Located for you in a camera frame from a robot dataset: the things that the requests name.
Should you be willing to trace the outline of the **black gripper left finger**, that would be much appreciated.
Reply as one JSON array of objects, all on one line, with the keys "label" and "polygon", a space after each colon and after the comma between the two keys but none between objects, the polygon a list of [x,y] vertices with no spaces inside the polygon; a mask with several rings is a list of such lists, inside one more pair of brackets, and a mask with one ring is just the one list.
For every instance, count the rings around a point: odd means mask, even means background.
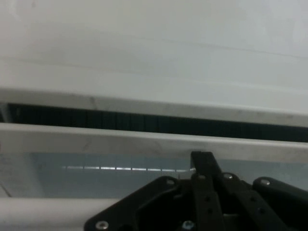
[{"label": "black gripper left finger", "polygon": [[189,179],[159,177],[88,219],[86,231],[222,231],[213,179],[221,170],[211,152],[192,152]]}]

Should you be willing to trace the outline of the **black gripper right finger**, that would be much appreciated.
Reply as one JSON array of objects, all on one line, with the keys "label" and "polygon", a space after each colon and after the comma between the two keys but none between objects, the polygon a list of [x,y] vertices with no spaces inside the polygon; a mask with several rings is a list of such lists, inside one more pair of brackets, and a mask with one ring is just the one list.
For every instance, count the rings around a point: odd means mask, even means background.
[{"label": "black gripper right finger", "polygon": [[222,210],[242,216],[248,230],[308,229],[307,191],[270,177],[248,184],[233,173],[222,172],[211,152],[199,153],[199,172],[218,194]]}]

